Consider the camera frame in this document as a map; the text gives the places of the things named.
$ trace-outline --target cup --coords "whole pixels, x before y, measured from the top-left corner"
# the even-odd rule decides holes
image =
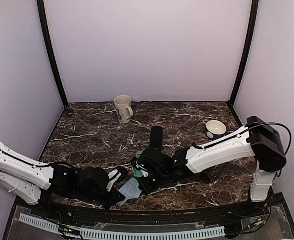
[[[206,135],[212,140],[219,139],[225,135],[227,128],[225,124],[220,121],[211,120],[206,123]]]
[[[117,113],[118,121],[121,124],[127,124],[130,122],[133,116],[131,108],[131,98],[126,95],[120,95],[113,99],[115,110]]]

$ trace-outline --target dark marble tabletop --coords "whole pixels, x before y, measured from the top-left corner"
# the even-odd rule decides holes
[[[164,129],[163,152],[172,156],[193,142],[204,144],[209,139],[204,126],[209,120],[219,120],[228,132],[238,129],[226,103],[222,102],[134,102],[134,116],[130,123],[118,123],[112,103],[75,103],[65,110],[44,151],[41,161],[66,161],[80,168],[101,167],[111,171],[117,166],[128,170],[128,177],[119,189],[133,176],[130,160],[137,151],[149,146],[150,129]],[[138,199],[122,207],[111,209],[132,211],[186,210],[244,202],[253,180],[254,158],[228,162],[206,173],[215,181],[204,184],[198,175]],[[95,201],[67,199],[55,196],[55,202],[102,208]]]

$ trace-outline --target mug handle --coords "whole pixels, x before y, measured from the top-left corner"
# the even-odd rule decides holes
[[[132,111],[132,108],[129,106],[126,107],[126,109],[129,111],[129,116],[127,116],[127,120],[128,120],[129,118],[131,118],[133,116],[133,111]]]

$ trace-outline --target green object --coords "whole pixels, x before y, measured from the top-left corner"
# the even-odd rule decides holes
[[[141,153],[142,153],[141,151],[137,151],[136,152],[136,158],[139,158]],[[141,178],[142,177],[142,172],[135,169],[135,171],[133,173],[133,176],[136,177],[136,178]]]

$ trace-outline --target wall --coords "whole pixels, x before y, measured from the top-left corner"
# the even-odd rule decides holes
[[[35,0],[0,0],[0,141],[38,159],[63,110]],[[0,239],[14,196],[0,187]]]
[[[287,165],[274,184],[294,219],[294,1],[260,1],[251,52],[235,110],[287,125],[293,135]],[[286,148],[288,134],[279,129]]]
[[[69,102],[229,100],[251,1],[45,3]]]

